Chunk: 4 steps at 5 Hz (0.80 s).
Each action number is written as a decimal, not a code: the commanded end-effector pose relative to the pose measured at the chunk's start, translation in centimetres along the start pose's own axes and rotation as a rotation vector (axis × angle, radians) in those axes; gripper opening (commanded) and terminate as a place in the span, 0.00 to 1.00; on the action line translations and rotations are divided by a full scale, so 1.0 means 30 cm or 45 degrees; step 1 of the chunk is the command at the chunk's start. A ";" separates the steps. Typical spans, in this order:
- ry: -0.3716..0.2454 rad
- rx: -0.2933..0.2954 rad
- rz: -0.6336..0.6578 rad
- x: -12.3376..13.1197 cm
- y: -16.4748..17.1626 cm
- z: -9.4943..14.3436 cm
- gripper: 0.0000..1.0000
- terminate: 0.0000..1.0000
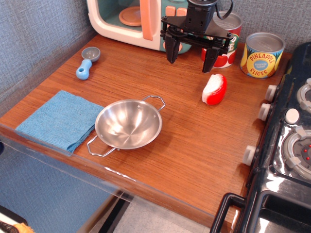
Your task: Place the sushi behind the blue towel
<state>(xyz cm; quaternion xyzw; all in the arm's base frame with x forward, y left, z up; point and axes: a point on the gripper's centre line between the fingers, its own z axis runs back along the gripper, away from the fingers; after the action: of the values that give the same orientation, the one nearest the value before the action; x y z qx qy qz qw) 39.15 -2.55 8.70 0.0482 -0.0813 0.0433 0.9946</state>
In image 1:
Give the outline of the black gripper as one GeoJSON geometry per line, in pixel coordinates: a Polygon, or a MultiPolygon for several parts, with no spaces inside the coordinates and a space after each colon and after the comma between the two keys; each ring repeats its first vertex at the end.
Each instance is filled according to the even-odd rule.
{"type": "Polygon", "coordinates": [[[189,0],[185,16],[163,16],[160,36],[164,40],[167,60],[171,64],[176,61],[181,43],[201,46],[207,49],[202,72],[210,72],[218,56],[228,53],[233,38],[214,22],[214,13],[219,19],[225,19],[233,6],[231,1],[230,8],[222,15],[216,0],[189,0]]]}

